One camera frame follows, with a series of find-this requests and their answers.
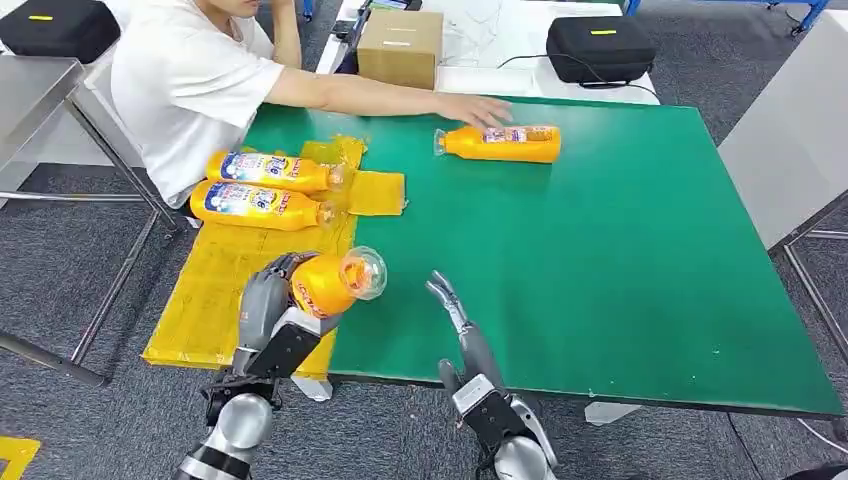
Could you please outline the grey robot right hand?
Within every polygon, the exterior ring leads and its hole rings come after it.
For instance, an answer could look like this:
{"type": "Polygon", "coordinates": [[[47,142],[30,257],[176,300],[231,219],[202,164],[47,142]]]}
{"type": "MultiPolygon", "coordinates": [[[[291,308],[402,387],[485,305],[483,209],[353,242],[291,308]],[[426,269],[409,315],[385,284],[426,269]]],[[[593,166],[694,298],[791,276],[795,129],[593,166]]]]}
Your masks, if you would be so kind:
{"type": "Polygon", "coordinates": [[[433,270],[425,286],[440,300],[448,312],[458,336],[460,354],[465,366],[464,372],[460,373],[448,359],[439,361],[439,377],[448,394],[452,396],[457,393],[467,381],[478,374],[483,374],[500,393],[504,394],[506,388],[503,377],[490,346],[479,326],[468,317],[452,284],[442,273],[433,270]]]}

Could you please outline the person's right hand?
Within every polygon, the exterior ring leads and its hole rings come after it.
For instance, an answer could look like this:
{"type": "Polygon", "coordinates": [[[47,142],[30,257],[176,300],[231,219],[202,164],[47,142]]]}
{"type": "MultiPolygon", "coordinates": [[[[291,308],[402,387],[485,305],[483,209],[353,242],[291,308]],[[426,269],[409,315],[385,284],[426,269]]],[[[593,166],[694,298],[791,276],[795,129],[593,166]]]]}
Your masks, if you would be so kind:
{"type": "Polygon", "coordinates": [[[487,96],[438,93],[434,112],[477,129],[500,128],[513,120],[509,102],[487,96]]]}

